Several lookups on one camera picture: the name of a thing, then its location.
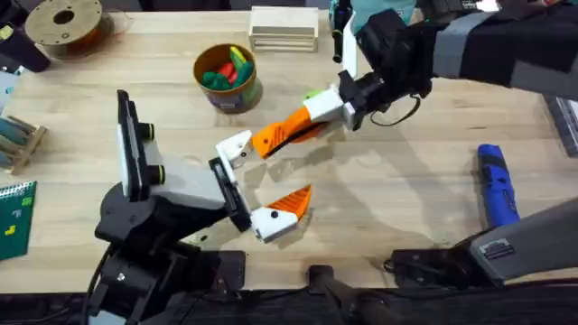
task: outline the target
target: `book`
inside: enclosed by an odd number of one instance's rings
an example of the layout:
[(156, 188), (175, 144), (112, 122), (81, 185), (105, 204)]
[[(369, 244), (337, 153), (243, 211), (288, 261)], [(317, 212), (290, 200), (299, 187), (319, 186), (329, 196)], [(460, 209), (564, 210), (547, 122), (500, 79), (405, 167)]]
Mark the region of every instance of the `book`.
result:
[(36, 181), (0, 189), (0, 260), (26, 255)]

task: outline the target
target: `wooden table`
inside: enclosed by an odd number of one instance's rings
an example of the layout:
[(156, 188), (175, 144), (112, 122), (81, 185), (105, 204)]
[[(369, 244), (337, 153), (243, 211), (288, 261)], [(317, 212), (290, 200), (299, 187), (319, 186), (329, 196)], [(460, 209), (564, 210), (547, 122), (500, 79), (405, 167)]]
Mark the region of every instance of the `wooden table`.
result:
[[(100, 201), (119, 180), (117, 89), (156, 125), (163, 153), (206, 165), (220, 140), (284, 119), (306, 93), (338, 81), (322, 13), (319, 52), (256, 54), (264, 96), (253, 110), (225, 116), (196, 86), (192, 63), (218, 42), (248, 45), (248, 13), (129, 16), (130, 29), (101, 52), (25, 73), (14, 89), (5, 115), (50, 132), (21, 176), (0, 178), (0, 185), (39, 182), (30, 249), (0, 262), (2, 293), (86, 290), (106, 246), (93, 235)], [(412, 104), (400, 100), (379, 118), (397, 119)], [(253, 207), (313, 185), (297, 230), (264, 245), (226, 220), (188, 240), (207, 235), (204, 248), (246, 251), (247, 288), (301, 287), (312, 264), (333, 265), (350, 285), (392, 286), (380, 264), (393, 249), (450, 246), (481, 230), (472, 170), (482, 143), (505, 153), (522, 216), (578, 193), (578, 161), (565, 156), (540, 96), (436, 80), (420, 111), (399, 126), (366, 120), (356, 133), (290, 145), (238, 170)]]

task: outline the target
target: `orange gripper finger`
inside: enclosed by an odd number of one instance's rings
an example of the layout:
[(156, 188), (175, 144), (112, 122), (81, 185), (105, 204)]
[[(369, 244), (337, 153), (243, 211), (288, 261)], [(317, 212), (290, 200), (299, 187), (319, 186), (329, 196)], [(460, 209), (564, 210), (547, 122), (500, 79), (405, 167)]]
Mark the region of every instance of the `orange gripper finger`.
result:
[(281, 123), (273, 123), (253, 135), (252, 144), (263, 159), (289, 143), (298, 144), (316, 136), (324, 123), (312, 123), (307, 107), (303, 106)]
[(301, 220), (309, 207), (310, 200), (311, 185), (307, 185), (304, 188), (269, 204), (267, 207), (294, 213), (297, 216), (297, 220)]

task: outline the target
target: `spool of filament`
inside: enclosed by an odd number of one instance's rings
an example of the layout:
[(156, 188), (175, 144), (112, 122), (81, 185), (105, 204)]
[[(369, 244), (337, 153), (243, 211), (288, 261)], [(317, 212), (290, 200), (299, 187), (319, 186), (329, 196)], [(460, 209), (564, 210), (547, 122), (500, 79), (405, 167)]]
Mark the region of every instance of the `spool of filament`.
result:
[(115, 30), (98, 0), (45, 0), (34, 8), (26, 34), (57, 59), (76, 59), (97, 51)]

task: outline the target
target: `cup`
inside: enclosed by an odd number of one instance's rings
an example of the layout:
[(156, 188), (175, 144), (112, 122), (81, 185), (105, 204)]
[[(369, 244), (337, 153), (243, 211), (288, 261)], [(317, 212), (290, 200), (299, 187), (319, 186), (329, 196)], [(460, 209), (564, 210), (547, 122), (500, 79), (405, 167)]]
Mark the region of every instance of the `cup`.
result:
[[(253, 62), (251, 77), (241, 86), (230, 90), (212, 90), (202, 85), (202, 75), (207, 71), (217, 71), (230, 62), (230, 47), (237, 47), (245, 59)], [(241, 113), (254, 107), (263, 94), (263, 86), (256, 76), (256, 62), (253, 54), (241, 45), (219, 44), (200, 54), (193, 66), (193, 75), (209, 102), (224, 113)]]

